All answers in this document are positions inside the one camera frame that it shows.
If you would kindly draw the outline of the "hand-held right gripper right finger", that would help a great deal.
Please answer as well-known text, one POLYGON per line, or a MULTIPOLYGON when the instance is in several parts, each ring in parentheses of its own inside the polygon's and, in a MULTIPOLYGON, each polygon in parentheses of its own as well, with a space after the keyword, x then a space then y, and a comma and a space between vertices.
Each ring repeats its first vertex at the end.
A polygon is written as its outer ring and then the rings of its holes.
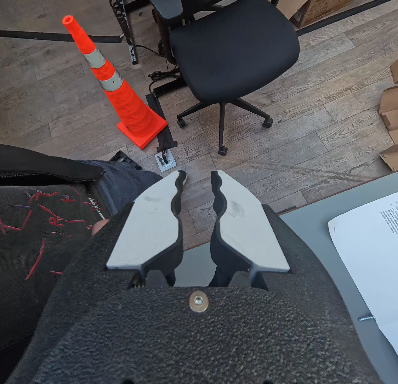
POLYGON ((287 273, 290 266, 261 202, 222 170, 211 172, 217 215, 211 236, 211 258, 227 278, 246 272, 287 273))

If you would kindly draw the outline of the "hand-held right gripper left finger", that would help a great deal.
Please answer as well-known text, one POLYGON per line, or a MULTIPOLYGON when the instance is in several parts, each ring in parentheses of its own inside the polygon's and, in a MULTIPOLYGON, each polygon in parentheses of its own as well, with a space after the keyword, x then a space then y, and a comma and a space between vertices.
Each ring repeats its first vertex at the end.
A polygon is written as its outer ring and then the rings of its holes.
POLYGON ((179 217, 184 171, 176 170, 146 189, 134 201, 106 267, 149 271, 171 276, 183 259, 183 229, 179 217))

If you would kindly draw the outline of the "printed cardboard box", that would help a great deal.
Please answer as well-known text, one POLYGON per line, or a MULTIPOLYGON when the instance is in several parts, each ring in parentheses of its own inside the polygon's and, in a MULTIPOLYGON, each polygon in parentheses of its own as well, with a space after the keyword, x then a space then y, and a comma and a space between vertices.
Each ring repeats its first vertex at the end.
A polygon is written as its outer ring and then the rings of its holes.
POLYGON ((296 28, 306 27, 349 4, 352 0, 308 0, 291 18, 296 28))

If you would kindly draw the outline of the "orange traffic cone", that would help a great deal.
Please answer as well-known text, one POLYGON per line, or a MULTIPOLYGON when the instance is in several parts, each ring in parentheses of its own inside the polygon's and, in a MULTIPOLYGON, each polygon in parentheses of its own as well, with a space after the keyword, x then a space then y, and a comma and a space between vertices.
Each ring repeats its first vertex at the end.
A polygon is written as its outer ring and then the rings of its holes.
POLYGON ((166 120, 139 98, 73 16, 65 16, 62 24, 71 34, 121 120, 117 128, 138 148, 145 148, 166 128, 166 120))

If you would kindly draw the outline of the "person's right hand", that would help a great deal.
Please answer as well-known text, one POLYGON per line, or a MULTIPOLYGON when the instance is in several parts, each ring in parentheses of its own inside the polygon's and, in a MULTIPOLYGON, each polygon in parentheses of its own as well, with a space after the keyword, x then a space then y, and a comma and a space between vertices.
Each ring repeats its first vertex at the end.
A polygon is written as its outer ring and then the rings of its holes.
POLYGON ((104 220, 100 220, 100 221, 96 222, 92 226, 92 236, 97 234, 109 221, 110 221, 109 219, 104 219, 104 220))

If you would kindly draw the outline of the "flat cardboard piece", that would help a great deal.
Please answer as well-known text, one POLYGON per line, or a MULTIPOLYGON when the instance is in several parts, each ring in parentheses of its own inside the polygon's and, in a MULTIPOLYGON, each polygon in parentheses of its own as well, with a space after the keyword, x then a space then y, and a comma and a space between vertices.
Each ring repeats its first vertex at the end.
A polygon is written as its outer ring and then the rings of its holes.
POLYGON ((380 152, 379 155, 392 172, 398 171, 398 145, 392 145, 386 150, 380 152))

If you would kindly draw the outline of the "black office chair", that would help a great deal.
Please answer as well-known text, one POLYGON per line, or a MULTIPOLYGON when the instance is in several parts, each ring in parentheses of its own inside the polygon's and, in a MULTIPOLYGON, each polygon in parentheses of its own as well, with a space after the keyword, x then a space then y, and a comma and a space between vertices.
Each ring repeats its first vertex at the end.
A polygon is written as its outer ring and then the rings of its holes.
POLYGON ((218 104, 218 153, 223 146, 226 104, 273 119, 242 97, 268 85, 298 60, 300 45, 288 19, 268 0, 149 0, 166 59, 199 101, 183 118, 218 104))

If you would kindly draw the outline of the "white floor outlet plate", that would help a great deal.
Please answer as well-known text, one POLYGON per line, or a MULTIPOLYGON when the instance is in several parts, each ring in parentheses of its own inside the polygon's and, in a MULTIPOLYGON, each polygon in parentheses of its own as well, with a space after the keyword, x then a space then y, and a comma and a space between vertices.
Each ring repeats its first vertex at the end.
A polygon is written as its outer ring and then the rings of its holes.
POLYGON ((155 155, 155 160, 162 173, 177 166, 170 149, 164 149, 163 151, 157 153, 155 155))

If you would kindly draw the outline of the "black floor strip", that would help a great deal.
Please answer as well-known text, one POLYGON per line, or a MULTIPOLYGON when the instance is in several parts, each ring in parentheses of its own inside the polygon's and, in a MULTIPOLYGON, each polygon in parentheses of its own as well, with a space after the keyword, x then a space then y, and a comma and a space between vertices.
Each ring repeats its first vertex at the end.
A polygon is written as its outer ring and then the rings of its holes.
POLYGON ((301 29, 298 29, 296 31, 296 34, 298 37, 305 35, 307 33, 311 33, 317 29, 321 29, 323 27, 326 27, 330 24, 336 23, 338 21, 341 21, 343 19, 349 18, 351 16, 354 16, 356 14, 362 13, 364 11, 367 11, 369 9, 375 8, 379 5, 385 4, 387 2, 390 2, 391 0, 373 0, 371 2, 359 5, 357 7, 353 7, 351 9, 348 9, 346 11, 343 11, 341 13, 334 14, 332 16, 329 16, 327 18, 321 19, 319 21, 316 21, 315 23, 312 23, 306 27, 303 27, 301 29))
MULTIPOLYGON (((27 32, 17 30, 1 30, 1 38, 8 39, 26 39, 26 40, 45 40, 53 42, 73 42, 70 34, 63 33, 42 33, 42 32, 27 32)), ((112 36, 94 36, 89 35, 94 43, 121 43, 124 38, 123 35, 112 36)))

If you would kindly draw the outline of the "white instruction sheet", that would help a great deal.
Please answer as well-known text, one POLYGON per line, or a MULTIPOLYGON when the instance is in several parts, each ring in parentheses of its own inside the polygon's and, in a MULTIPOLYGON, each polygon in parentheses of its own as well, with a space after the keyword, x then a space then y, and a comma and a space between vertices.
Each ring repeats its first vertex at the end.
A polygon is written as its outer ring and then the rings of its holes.
POLYGON ((332 242, 376 323, 398 351, 398 193, 328 222, 332 242))

